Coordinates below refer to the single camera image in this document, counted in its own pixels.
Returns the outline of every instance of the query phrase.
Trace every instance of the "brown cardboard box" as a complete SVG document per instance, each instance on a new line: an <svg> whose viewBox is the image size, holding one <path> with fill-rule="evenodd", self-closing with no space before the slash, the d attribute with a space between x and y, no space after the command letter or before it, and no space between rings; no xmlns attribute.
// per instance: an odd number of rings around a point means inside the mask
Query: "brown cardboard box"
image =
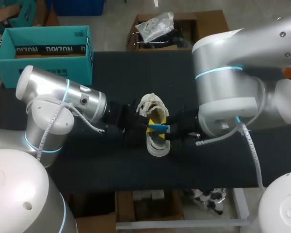
<svg viewBox="0 0 291 233"><path fill-rule="evenodd" d="M44 0L37 0L37 11L32 23L33 27L41 26L60 26L58 18L56 16L53 5L51 6L50 11L48 12L47 6L45 5Z"/></svg>
<svg viewBox="0 0 291 233"><path fill-rule="evenodd" d="M116 233L116 213L117 201L116 195L113 193L113 198L110 194L106 194L108 198L103 200L104 195L91 196L91 194L77 193L65 195L65 200L76 218L79 233ZM99 214L99 210L106 206L106 210L102 210L103 214ZM84 216L95 212L95 216Z"/></svg>
<svg viewBox="0 0 291 233"><path fill-rule="evenodd" d="M143 49L136 44L139 42L136 25L148 21L157 14L139 14L136 16L127 37L127 51L156 51L157 49ZM204 11L194 13L174 13L174 27L181 30L184 39L192 44L201 38L222 32L228 32L229 28L222 10ZM191 50L192 48L169 47L165 50Z"/></svg>
<svg viewBox="0 0 291 233"><path fill-rule="evenodd" d="M132 192L117 192L117 220L118 222L131 221L167 221L183 219L183 209L178 190L165 191L164 200L142 200L133 201ZM136 208L138 205L144 204L159 212L162 217L148 218L138 214Z"/></svg>

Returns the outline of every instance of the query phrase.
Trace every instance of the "shoe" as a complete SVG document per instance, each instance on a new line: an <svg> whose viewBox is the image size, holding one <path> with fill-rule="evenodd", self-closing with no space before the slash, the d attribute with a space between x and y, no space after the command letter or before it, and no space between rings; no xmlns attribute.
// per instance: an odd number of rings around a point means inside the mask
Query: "shoe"
<svg viewBox="0 0 291 233"><path fill-rule="evenodd" d="M142 97L136 112L150 118L155 124L161 124L169 116L163 101L154 93ZM149 132L146 133L146 147L153 156L163 157L170 150L170 141L160 137L157 132Z"/></svg>

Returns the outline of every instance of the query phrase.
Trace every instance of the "cable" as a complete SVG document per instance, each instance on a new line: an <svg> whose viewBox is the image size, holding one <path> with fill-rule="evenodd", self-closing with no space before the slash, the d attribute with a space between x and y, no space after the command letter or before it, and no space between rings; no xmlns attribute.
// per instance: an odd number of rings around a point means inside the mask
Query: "cable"
<svg viewBox="0 0 291 233"><path fill-rule="evenodd" d="M208 140L198 141L198 142L196 142L196 145L201 146L201 145L209 144L212 142L218 142L218 141L221 141L221 140L226 139L228 137L231 137L236 132L237 132L237 127L235 127L232 131L228 132L227 134L224 134L223 136L208 139Z"/></svg>
<svg viewBox="0 0 291 233"><path fill-rule="evenodd" d="M260 83L261 87L262 87L262 92L263 92L263 96L262 96L262 103L260 106L259 111L257 112L257 114L251 118L251 120L247 123L247 126L250 125L251 123L253 123L261 114L261 112L263 111L265 104L266 104L266 91L265 91L265 85L264 83L261 81L261 79L257 78L257 81ZM208 140L203 140L203 141L199 141L196 142L197 146L201 146L201 145L205 145L205 144L209 144L212 142L218 142L221 141L223 139L227 139L228 137L231 137L234 133L237 132L237 127L235 127L233 130L231 130L230 132L228 132L227 134L217 137L217 138L212 138L212 139L208 139Z"/></svg>
<svg viewBox="0 0 291 233"><path fill-rule="evenodd" d="M265 85L264 85L264 83L262 82L261 79L257 78L257 80L262 86L262 92L263 92L262 103L261 103L261 106L260 106L260 109L259 109L258 113L250 121L247 122L247 126L249 126L252 122L254 122L261 115L261 112L264 110L264 107L265 107L265 104L266 104Z"/></svg>
<svg viewBox="0 0 291 233"><path fill-rule="evenodd" d="M72 109L73 112L75 112L84 122L85 124L90 127L92 130L96 131L97 133L103 133L105 132L102 129L96 128L95 126L93 126L73 105L72 103L70 104L66 104L66 107Z"/></svg>
<svg viewBox="0 0 291 233"><path fill-rule="evenodd" d="M255 148L255 146L253 144L251 135L250 135L249 130L247 129L246 125L239 120L239 117L238 116L236 117L236 120L237 120L238 125L240 126L239 127L240 130L242 130L244 136L247 139L247 142L248 142L248 145L249 145L249 148L250 148L250 152L251 152L251 155L252 155L254 164L256 166L258 185L259 185L260 190L262 192L264 192L261 166L260 166L258 154L257 154L256 148Z"/></svg>
<svg viewBox="0 0 291 233"><path fill-rule="evenodd" d="M40 142L40 145L39 145L39 150L38 150L38 153L37 153L37 160L40 161L41 160L41 156L42 156L42 151L43 151L43 147L44 147L44 143L45 143L45 140L48 136L48 133L51 129L51 127L53 126L56 118L58 117L60 111L65 107L65 104L64 102L62 102L60 105L59 105L59 108L57 109L57 111L55 112L54 114L54 117L52 118L52 120L49 122L47 128L45 129L44 133L43 133L43 136L41 138L41 142Z"/></svg>
<svg viewBox="0 0 291 233"><path fill-rule="evenodd" d="M56 99L53 99L53 98L39 98L39 100L44 100L44 101L48 101L48 102L52 102L52 103L60 103L59 105L59 108L56 110L52 120L49 122L47 128L45 129L44 133L43 133L43 136L41 138L41 141L40 141L40 145L39 145L39 150L38 150L38 153L37 153L37 160L38 161L41 161L41 156L42 156L42 152L43 152L43 147L44 147L44 144L45 144L45 140L48 136L48 133L50 132L50 129L51 127L53 126L54 122L56 121L56 118L58 117L60 111L67 107L67 108L70 108L72 109L73 112L75 112L84 122L87 126L89 126L92 130L96 131L97 133L103 133L105 132L104 130L102 129L98 129L96 128L95 126L91 125L91 123L72 105L72 103L66 103L66 102L63 102L63 101L60 101L60 100L56 100ZM33 101L31 101L28 105L27 105L27 108L29 107L29 105L31 105L33 103Z"/></svg>

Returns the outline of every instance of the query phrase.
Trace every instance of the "screw hole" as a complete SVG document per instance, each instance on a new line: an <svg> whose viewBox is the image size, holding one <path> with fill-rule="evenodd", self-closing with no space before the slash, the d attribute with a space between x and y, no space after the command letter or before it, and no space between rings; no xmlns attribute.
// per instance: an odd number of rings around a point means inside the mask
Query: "screw hole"
<svg viewBox="0 0 291 233"><path fill-rule="evenodd" d="M86 98L82 98L81 99L81 104L86 104L87 103L87 99Z"/></svg>
<svg viewBox="0 0 291 233"><path fill-rule="evenodd" d="M32 210L32 205L29 202L24 202L23 207L25 210Z"/></svg>

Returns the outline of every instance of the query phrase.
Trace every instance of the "concrete floor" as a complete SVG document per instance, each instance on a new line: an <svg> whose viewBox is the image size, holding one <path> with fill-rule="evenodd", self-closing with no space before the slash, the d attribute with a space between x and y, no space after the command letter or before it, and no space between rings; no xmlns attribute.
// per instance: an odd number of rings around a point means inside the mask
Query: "concrete floor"
<svg viewBox="0 0 291 233"><path fill-rule="evenodd" d="M104 13L98 17L60 17L61 25L89 25L95 51L125 51L126 37L137 14L172 12L196 12L222 9L229 28L235 30L259 25L271 19L291 14L291 0L106 0ZM245 189L249 209L259 198L258 189ZM197 206L184 205L185 219L235 218L234 204L229 197L222 216L204 211ZM238 228L196 228L151 231L152 233L236 233Z"/></svg>

